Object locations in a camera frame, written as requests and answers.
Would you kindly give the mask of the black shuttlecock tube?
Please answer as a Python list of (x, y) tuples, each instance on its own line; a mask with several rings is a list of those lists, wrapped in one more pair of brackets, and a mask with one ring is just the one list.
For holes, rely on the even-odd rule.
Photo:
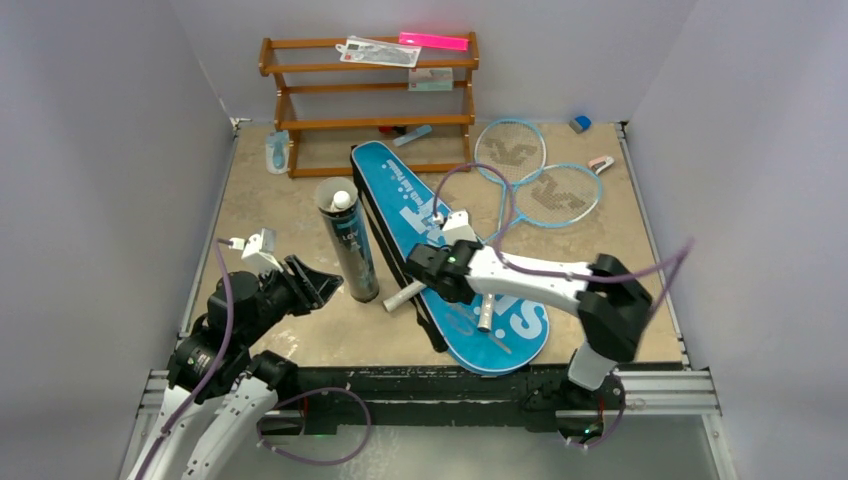
[[(332, 197), (340, 190), (347, 191), (355, 203), (345, 211), (333, 212)], [(318, 184), (314, 200), (323, 217), (351, 297), (361, 303), (374, 300), (380, 287), (357, 187), (344, 177), (326, 178)]]

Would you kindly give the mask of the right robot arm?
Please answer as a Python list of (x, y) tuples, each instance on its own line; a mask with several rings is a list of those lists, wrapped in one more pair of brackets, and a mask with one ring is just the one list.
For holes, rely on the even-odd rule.
[(576, 317), (584, 341), (561, 381), (564, 399), (584, 407), (606, 377), (634, 360), (654, 315), (654, 299), (622, 262), (600, 254), (592, 262), (554, 262), (505, 254), (476, 241), (452, 246), (419, 243), (403, 267), (450, 303), (493, 294), (541, 303)]

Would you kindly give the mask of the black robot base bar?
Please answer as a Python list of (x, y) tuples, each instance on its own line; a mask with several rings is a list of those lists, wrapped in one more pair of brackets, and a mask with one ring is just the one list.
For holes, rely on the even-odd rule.
[(621, 379), (599, 389), (567, 379), (564, 364), (530, 365), (497, 377), (458, 366), (303, 367), (287, 396), (297, 399), (260, 423), (268, 434), (334, 435), (341, 426), (514, 427), (589, 441), (625, 408)]

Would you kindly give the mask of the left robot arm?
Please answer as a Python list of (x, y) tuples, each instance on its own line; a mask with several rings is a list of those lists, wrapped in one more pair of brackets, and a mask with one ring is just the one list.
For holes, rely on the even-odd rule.
[(260, 274), (223, 271), (169, 359), (156, 422), (129, 478), (217, 478), (263, 414), (297, 399), (297, 365), (251, 347), (285, 317), (324, 307), (342, 284), (294, 255)]

